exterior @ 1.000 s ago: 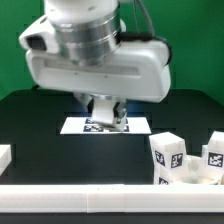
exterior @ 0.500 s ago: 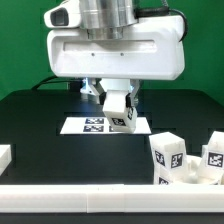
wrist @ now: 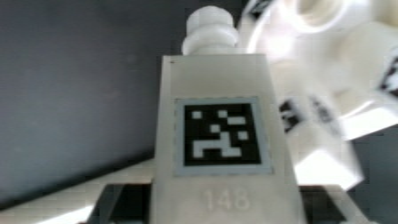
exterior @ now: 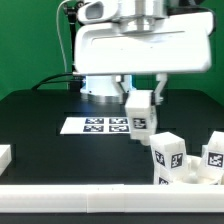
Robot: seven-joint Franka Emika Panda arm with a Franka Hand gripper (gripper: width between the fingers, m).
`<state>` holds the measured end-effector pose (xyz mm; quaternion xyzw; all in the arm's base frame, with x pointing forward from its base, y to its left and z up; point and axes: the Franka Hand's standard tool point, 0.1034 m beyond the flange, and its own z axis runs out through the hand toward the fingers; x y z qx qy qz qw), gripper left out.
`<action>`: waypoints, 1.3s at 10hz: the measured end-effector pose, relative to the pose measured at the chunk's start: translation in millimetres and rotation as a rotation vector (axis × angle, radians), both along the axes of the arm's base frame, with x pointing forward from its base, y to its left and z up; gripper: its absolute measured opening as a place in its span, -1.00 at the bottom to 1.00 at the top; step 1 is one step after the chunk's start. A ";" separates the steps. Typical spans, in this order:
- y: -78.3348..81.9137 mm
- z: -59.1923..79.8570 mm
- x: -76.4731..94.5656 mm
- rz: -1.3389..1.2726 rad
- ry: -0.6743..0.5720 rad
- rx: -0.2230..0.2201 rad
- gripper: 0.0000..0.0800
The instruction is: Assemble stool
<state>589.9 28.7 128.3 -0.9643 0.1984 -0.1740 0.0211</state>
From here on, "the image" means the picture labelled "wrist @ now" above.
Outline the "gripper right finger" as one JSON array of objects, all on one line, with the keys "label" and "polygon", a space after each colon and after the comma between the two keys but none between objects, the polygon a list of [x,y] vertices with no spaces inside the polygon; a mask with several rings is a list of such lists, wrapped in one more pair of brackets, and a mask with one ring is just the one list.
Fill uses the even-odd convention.
[{"label": "gripper right finger", "polygon": [[377,224],[340,185],[301,187],[308,224]]}]

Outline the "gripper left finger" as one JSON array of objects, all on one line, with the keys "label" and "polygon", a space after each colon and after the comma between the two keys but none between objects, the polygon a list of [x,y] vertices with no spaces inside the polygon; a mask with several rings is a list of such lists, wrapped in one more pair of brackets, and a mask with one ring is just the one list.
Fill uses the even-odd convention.
[{"label": "gripper left finger", "polygon": [[109,184],[87,224],[150,224],[151,185]]}]

